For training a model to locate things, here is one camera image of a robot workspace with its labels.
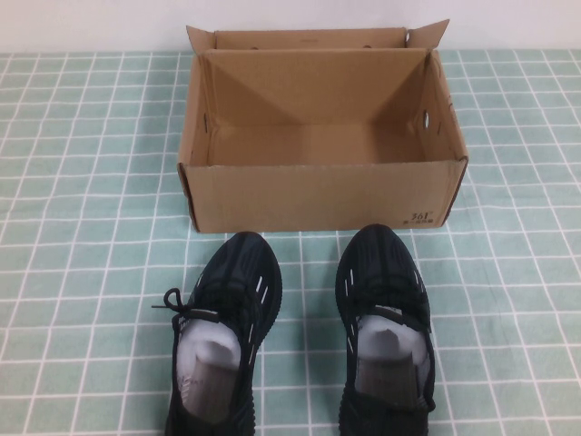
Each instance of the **white wall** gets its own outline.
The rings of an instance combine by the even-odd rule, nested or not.
[[[441,47],[581,47],[579,0],[0,0],[0,52],[182,50],[206,30],[421,26]]]

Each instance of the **cardboard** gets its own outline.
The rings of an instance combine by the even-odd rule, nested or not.
[[[438,46],[405,28],[188,27],[178,173],[203,233],[442,225],[468,152]]]

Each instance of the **box flap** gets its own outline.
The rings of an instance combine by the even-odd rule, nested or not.
[[[189,25],[186,25],[185,28],[188,32],[193,51],[197,55],[201,55],[211,48],[216,48],[216,35],[213,32],[206,32],[205,30],[196,29]]]
[[[433,25],[426,25],[419,29],[409,30],[407,48],[436,48],[439,45],[450,20],[440,21]]]
[[[340,29],[216,32],[216,48],[321,49],[321,48],[404,48],[406,29]]]

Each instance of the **shoe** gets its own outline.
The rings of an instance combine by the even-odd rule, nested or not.
[[[347,332],[341,436],[425,436],[435,404],[426,288],[389,227],[359,231],[343,253],[335,298]]]
[[[177,289],[165,294],[162,307],[178,312],[166,436],[254,434],[256,352],[281,298],[281,269],[257,233],[237,233],[214,254],[187,304]]]

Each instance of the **mint green tile floor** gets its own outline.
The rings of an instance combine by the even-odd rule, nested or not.
[[[581,51],[443,52],[470,166],[448,223],[401,231],[428,287],[433,435],[581,434]],[[170,312],[227,235],[175,173],[191,55],[0,54],[0,433],[162,432]],[[337,435],[333,299],[353,233],[269,233],[281,314],[257,433]]]

